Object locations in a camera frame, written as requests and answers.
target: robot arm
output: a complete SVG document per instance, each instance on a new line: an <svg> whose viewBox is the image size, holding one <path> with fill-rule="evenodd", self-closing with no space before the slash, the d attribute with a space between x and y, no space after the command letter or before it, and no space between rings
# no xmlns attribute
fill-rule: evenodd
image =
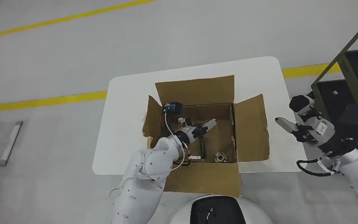
<svg viewBox="0 0 358 224"><path fill-rule="evenodd" d="M312 92L308 95L293 97L290 102L290 108L301 117L303 123L294 124L284 118L276 118L276 123L287 132L293 134L298 142L305 142L313 147L318 147L323 153L322 157L315 160L297 161L296 164L302 171L314 176L330 176L338 173L340 167L341 170L344 170L346 165L353 163L358 166L358 150L354 140L352 138L342 138L335 131L335 126L322 117L322 114L314 107ZM335 160L330 169L321 163L324 157L329 160ZM318 163L325 173L308 171L300 165L303 163ZM351 176L350 179L358 179L358 172L354 173L354 176Z"/></svg>
<svg viewBox="0 0 358 224"><path fill-rule="evenodd" d="M167 110L164 107L165 113L170 111L169 106ZM186 125L175 133L167 125L169 137L160 138L152 149L136 151L121 180L120 195L113 202L112 224L147 223L158 207L167 176L184 161L184 148L215 125L212 119L205 124ZM180 156L182 162L173 169L173 162Z"/></svg>

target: white table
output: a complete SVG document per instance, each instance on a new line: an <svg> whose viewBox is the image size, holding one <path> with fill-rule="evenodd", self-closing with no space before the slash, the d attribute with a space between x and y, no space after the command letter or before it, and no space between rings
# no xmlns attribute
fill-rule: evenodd
<svg viewBox="0 0 358 224"><path fill-rule="evenodd" d="M111 80L98 135L93 172L122 175L135 150L144 149L147 139L142 126L148 95L158 102L156 82L192 80L235 75L235 102L263 94L270 136L270 158L240 162L246 172L297 172L297 160L306 160L302 143L275 123L281 116L295 121L279 61L273 57L253 58L173 70L120 76Z"/></svg>

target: white pole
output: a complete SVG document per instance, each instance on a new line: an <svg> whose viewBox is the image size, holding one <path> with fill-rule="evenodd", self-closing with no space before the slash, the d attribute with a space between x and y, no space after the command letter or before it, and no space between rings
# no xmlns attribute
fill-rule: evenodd
<svg viewBox="0 0 358 224"><path fill-rule="evenodd" d="M13 144L15 143L15 140L16 140L16 137L17 137L18 131L20 130L21 125L22 125L22 122L15 123L15 126L13 127L13 130L10 135L10 142L7 145L7 147L5 148L4 152L2 153L2 157L0 160L0 166L6 166L7 160L10 156Z"/></svg>

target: metal frame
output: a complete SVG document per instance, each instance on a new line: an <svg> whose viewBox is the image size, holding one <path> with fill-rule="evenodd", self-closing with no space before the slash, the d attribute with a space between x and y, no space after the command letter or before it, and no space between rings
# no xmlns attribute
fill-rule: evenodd
<svg viewBox="0 0 358 224"><path fill-rule="evenodd" d="M318 82L323 78L325 74L338 62L338 65L341 68L341 71L347 81L347 84L352 92L352 95L356 102L358 102L358 79L355 76L345 54L348 49L355 43L358 39L358 32L356 35L348 42L348 44L339 52L339 54L330 62L330 64L323 70L323 72L318 76L318 78L311 85L314 97L315 97L315 106L322 112L322 115L329 120L329 115L324 105L321 93L318 89Z"/></svg>

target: cardboard box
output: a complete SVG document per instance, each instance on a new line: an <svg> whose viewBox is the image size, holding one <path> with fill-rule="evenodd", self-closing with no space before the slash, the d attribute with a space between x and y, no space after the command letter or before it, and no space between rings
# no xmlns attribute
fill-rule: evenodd
<svg viewBox="0 0 358 224"><path fill-rule="evenodd" d="M234 76L156 83L161 105L149 96L143 134L151 137L151 147L163 136L162 105L177 101L184 104L181 117L194 122L217 119L206 135L205 161L172 171L165 191L213 193L237 197L241 194L238 161L262 161L269 158L269 134L263 96L235 104ZM200 155L199 140L189 145L192 155ZM228 162L215 163L214 154L224 152Z"/></svg>

